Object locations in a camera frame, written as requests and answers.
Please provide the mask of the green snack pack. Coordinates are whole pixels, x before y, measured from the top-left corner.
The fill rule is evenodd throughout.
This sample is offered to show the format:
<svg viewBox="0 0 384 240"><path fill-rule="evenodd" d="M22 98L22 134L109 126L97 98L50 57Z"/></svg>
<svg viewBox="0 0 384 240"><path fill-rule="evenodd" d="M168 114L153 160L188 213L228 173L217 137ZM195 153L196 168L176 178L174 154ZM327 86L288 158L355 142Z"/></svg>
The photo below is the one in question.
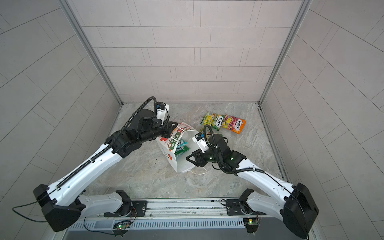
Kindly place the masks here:
<svg viewBox="0 0 384 240"><path fill-rule="evenodd" d="M175 156L177 157L177 156L180 156L180 155L182 155L183 153L186 153L186 152L188 152L190 150L190 148L187 146L187 145L185 145L182 149L179 149L178 151L177 151L177 149L176 149L176 151L175 151Z"/></svg>

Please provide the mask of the white floral paper bag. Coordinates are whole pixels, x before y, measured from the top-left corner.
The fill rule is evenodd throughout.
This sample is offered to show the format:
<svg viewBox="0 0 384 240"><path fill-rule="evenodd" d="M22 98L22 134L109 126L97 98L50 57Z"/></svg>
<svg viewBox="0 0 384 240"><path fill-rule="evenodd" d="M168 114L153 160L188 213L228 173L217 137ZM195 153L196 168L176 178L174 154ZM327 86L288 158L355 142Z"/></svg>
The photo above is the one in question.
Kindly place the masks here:
<svg viewBox="0 0 384 240"><path fill-rule="evenodd" d="M195 165L187 160L194 151L201 150L197 141L193 140L196 134L198 134L196 129L182 122L173 130L169 138L156 138L163 155L177 173L191 172L195 175L204 175L207 172L193 172Z"/></svg>

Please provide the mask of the green yellow candy bag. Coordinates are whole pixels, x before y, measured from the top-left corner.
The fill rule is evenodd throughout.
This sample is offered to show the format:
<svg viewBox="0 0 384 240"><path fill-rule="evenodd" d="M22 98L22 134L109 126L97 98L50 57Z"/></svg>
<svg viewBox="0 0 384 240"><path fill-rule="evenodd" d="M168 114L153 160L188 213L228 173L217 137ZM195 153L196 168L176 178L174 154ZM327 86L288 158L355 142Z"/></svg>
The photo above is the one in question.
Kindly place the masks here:
<svg viewBox="0 0 384 240"><path fill-rule="evenodd" d="M207 112L201 121L201 125L203 126L209 125L213 129L219 131L220 128L222 127L223 120L224 120L224 115Z"/></svg>

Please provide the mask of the orange pink candy bag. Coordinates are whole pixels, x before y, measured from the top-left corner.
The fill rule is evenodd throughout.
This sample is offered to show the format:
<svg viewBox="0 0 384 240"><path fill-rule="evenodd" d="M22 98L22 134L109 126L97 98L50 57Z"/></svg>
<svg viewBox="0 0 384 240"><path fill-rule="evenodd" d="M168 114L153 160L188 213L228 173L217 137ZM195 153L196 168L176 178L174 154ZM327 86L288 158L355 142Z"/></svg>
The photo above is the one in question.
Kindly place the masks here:
<svg viewBox="0 0 384 240"><path fill-rule="evenodd" d="M222 128L240 134L246 125L246 120L234 116L225 115Z"/></svg>

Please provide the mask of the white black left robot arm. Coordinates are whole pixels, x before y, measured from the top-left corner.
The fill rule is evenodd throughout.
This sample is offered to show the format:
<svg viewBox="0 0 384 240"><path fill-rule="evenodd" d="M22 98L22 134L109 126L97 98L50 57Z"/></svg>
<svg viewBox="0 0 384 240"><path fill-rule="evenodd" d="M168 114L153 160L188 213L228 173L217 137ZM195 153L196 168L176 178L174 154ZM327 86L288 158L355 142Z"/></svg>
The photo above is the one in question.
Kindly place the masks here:
<svg viewBox="0 0 384 240"><path fill-rule="evenodd" d="M44 218L54 232L63 231L78 219L93 215L133 215L133 203L125 191L98 196L84 196L83 192L102 173L139 149L143 143L157 137L170 138L178 124L170 121L169 108L155 97L148 98L91 157L60 180L34 189Z"/></svg>

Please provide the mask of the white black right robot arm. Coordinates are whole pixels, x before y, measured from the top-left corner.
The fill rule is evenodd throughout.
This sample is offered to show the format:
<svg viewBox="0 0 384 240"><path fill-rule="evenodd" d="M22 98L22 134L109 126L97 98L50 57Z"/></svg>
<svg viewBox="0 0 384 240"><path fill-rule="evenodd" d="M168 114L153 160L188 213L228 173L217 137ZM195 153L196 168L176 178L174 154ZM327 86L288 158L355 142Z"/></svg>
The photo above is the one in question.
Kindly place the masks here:
<svg viewBox="0 0 384 240"><path fill-rule="evenodd" d="M199 148L187 156L188 162L197 167L217 163L224 173L247 180L266 193L262 196L246 189L234 203L226 201L228 209L240 210L247 216L258 214L257 221L262 215L269 215L281 220L297 237L309 238L319 209L305 185L293 185L270 175L245 155L231 150L226 139L218 134L206 139L204 134L197 133L192 140Z"/></svg>

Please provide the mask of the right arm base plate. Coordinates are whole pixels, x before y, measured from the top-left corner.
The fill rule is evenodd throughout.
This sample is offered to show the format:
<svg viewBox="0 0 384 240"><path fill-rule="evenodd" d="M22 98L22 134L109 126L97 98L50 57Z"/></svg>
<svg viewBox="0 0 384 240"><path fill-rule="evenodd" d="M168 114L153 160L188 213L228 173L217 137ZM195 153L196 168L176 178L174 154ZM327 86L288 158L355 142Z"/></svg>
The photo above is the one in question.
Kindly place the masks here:
<svg viewBox="0 0 384 240"><path fill-rule="evenodd" d="M228 216L265 216L265 213L253 211L244 201L239 199L220 200L226 207Z"/></svg>

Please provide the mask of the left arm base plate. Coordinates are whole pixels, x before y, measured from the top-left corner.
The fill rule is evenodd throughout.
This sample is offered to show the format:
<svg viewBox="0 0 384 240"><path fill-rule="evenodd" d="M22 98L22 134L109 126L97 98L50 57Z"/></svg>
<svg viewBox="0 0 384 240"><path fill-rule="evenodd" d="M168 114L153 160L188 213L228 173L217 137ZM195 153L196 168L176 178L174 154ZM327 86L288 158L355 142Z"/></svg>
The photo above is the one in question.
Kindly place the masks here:
<svg viewBox="0 0 384 240"><path fill-rule="evenodd" d="M123 205L114 213L104 213L105 218L144 217L147 210L147 201L132 201Z"/></svg>

